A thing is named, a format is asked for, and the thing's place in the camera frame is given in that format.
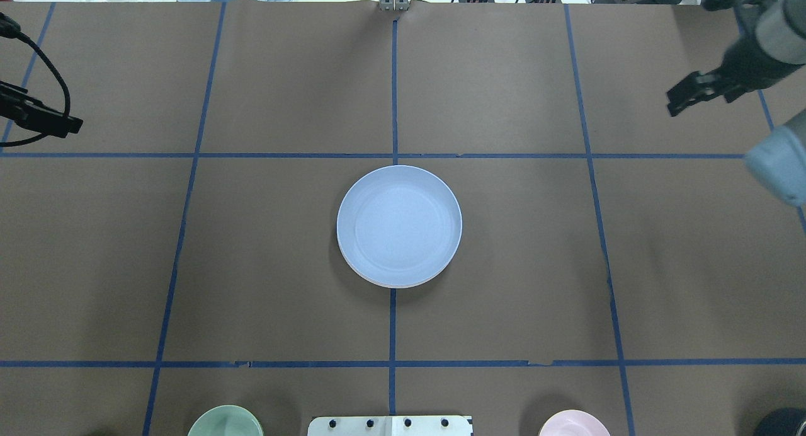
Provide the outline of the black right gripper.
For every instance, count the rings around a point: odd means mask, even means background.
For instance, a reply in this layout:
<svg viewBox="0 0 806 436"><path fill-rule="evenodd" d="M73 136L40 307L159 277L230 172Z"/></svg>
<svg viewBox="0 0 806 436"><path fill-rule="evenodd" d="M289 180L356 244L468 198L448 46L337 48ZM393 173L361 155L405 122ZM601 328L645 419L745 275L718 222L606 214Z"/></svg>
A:
<svg viewBox="0 0 806 436"><path fill-rule="evenodd" d="M732 103L743 94L766 89L788 77L788 64L764 52L751 36L738 38L713 72L694 71L667 91L667 111L677 117L689 106L723 96Z"/></svg>

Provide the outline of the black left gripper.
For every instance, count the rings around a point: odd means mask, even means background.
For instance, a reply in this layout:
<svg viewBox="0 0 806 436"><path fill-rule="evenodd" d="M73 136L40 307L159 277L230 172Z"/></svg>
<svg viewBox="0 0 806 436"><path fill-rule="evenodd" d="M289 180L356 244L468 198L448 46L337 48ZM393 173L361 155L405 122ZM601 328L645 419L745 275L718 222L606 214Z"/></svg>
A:
<svg viewBox="0 0 806 436"><path fill-rule="evenodd" d="M11 83L1 82L1 115L21 129L38 134L66 138L78 134L84 120L44 108L28 109L37 104L37 99L28 90Z"/></svg>

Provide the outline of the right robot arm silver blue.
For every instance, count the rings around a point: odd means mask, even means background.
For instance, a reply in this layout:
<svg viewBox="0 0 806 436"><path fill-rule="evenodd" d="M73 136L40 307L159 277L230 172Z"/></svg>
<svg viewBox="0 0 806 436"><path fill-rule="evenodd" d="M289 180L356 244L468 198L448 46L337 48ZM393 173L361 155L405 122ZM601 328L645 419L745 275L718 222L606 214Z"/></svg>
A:
<svg viewBox="0 0 806 436"><path fill-rule="evenodd" d="M771 132L744 155L755 180L774 197L804 207L805 0L700 0L706 11L732 10L739 35L722 62L694 71L667 91L667 110L759 94Z"/></svg>

